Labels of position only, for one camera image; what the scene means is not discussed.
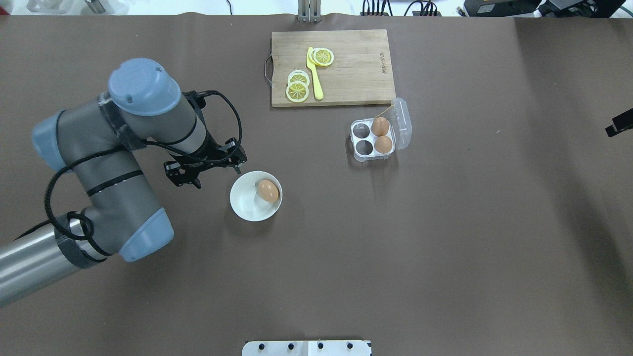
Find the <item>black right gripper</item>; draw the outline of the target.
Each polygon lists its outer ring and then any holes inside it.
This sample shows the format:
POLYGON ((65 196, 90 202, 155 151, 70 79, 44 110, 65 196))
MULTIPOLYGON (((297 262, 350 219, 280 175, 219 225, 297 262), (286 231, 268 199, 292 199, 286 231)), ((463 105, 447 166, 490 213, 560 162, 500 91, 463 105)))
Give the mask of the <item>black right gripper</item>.
POLYGON ((608 137, 616 136, 633 128, 633 109, 629 109, 613 117, 612 124, 605 128, 608 137))

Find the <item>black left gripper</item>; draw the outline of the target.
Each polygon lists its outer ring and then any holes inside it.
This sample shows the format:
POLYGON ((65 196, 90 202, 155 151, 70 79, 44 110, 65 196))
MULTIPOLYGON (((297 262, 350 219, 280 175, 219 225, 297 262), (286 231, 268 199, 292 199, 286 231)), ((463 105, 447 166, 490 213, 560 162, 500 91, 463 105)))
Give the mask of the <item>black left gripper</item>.
POLYGON ((204 141, 203 146, 187 155, 172 154, 174 158, 164 163, 167 178, 176 186, 191 184, 201 188, 198 178, 201 172, 212 168, 233 168, 240 174, 240 167, 247 162, 244 149, 236 139, 227 140, 219 145, 213 139, 204 141))

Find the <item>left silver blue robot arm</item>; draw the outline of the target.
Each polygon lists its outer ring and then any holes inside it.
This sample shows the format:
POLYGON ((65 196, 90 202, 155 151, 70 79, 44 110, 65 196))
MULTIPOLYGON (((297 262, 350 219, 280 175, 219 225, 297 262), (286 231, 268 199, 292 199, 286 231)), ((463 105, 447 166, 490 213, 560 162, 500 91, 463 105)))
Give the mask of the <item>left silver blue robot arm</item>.
POLYGON ((183 92, 160 63, 122 63, 97 98, 36 125, 32 143, 54 170, 46 220, 1 249, 1 306, 120 255, 138 261, 174 230, 134 156, 149 146, 171 156, 165 174, 200 188, 199 174, 240 167, 243 126, 217 90, 183 92))

